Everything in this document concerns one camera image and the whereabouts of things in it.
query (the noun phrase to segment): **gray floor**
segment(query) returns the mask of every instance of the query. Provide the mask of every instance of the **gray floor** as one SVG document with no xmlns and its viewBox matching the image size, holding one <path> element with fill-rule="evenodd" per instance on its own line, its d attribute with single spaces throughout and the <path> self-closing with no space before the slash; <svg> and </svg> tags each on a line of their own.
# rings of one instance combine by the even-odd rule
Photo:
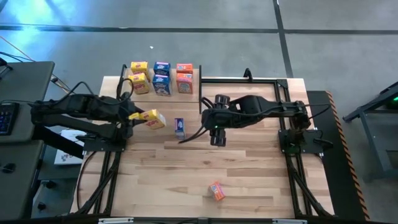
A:
<svg viewBox="0 0 398 224">
<path fill-rule="evenodd" d="M 285 29 L 397 30 L 395 0 L 279 0 Z M 272 0 L 13 0 L 0 12 L 7 24 L 55 26 L 276 29 Z M 99 92 L 104 75 L 119 75 L 132 60 L 203 65 L 203 75 L 286 77 L 278 34 L 153 32 L 41 32 L 0 30 L 35 60 L 53 60 L 69 86 L 86 81 Z M 287 34 L 295 78 L 308 90 L 333 93 L 340 116 L 398 79 L 398 35 Z M 19 54 L 0 40 L 1 51 Z M 47 99 L 64 92 L 51 86 Z M 372 172 L 374 157 L 359 121 L 343 124 L 357 174 Z M 398 180 L 363 182 L 371 219 L 398 222 Z"/>
</svg>

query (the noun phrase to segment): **keyboard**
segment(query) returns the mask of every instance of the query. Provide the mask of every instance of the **keyboard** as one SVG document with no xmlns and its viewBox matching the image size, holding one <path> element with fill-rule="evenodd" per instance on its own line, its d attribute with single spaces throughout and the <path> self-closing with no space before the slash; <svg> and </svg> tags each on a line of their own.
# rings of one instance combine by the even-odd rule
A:
<svg viewBox="0 0 398 224">
<path fill-rule="evenodd" d="M 11 135 L 19 111 L 19 103 L 0 104 L 0 136 Z"/>
</svg>

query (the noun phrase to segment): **blue small box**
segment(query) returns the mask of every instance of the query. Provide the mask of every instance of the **blue small box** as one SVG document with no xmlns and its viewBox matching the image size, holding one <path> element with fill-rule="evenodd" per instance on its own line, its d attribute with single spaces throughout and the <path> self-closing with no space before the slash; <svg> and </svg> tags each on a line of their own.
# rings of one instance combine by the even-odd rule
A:
<svg viewBox="0 0 398 224">
<path fill-rule="evenodd" d="M 156 95 L 171 96 L 172 95 L 172 81 L 167 75 L 154 75 L 152 81 Z"/>
<path fill-rule="evenodd" d="M 154 72 L 155 75 L 167 75 L 170 76 L 171 65 L 167 62 L 155 62 Z"/>
<path fill-rule="evenodd" d="M 177 139 L 185 139 L 184 119 L 174 118 L 174 130 Z"/>
</svg>

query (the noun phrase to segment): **wooden table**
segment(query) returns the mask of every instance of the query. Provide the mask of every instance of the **wooden table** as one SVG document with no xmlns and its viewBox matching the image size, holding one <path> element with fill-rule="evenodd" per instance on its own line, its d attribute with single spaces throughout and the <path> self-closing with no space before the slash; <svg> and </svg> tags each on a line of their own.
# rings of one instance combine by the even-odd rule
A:
<svg viewBox="0 0 398 224">
<path fill-rule="evenodd" d="M 158 109 L 167 127 L 150 130 L 136 126 L 119 166 L 112 216 L 129 217 L 220 217 L 293 218 L 286 162 L 280 153 L 277 118 L 263 119 L 243 129 L 227 129 L 226 147 L 211 146 L 210 137 L 177 144 L 174 118 L 184 118 L 187 136 L 200 127 L 198 75 L 194 94 L 174 96 L 133 95 L 144 110 Z M 119 77 L 104 77 L 100 95 L 115 97 Z M 287 79 L 292 101 L 308 103 L 304 80 Z M 202 84 L 202 95 L 231 99 L 253 94 L 275 100 L 268 84 Z M 93 193 L 100 179 L 104 153 L 97 153 L 86 167 L 80 185 L 81 204 Z M 303 154 L 307 184 L 324 208 L 333 213 L 323 164 L 319 157 Z M 208 191 L 214 181 L 222 185 L 226 198 L 216 202 Z M 300 208 L 304 210 L 298 189 Z M 104 208 L 108 189 L 104 191 Z M 76 210 L 74 201 L 71 212 Z"/>
</svg>

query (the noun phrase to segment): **orange and black warning tape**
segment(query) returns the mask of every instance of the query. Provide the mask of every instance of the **orange and black warning tape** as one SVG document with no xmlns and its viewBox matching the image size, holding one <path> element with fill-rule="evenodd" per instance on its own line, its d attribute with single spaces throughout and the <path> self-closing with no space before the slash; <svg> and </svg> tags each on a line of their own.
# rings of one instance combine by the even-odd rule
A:
<svg viewBox="0 0 398 224">
<path fill-rule="evenodd" d="M 343 134 L 343 128 L 341 127 L 340 119 L 337 116 L 337 110 L 336 110 L 335 102 L 333 101 L 333 97 L 332 97 L 331 93 L 329 91 L 326 91 L 326 92 L 328 93 L 328 96 L 329 96 L 329 101 L 330 101 L 330 104 L 331 104 L 331 110 L 333 112 L 333 115 L 335 116 L 337 129 L 338 129 L 338 132 L 340 133 L 340 139 L 341 139 L 341 142 L 343 143 L 343 148 L 344 148 L 344 151 L 346 153 L 347 162 L 348 162 L 348 165 L 350 167 L 351 176 L 353 177 L 353 180 L 354 180 L 356 193 L 358 194 L 358 197 L 359 197 L 359 202 L 361 202 L 361 205 L 362 205 L 362 211 L 364 213 L 365 220 L 366 221 L 370 221 L 369 213 L 368 213 L 368 210 L 366 208 L 365 199 L 364 199 L 363 194 L 362 194 L 361 186 L 359 186 L 358 177 L 357 177 L 357 175 L 355 173 L 353 160 L 351 159 L 351 155 L 349 154 L 346 138 L 344 137 L 344 134 Z"/>
</svg>

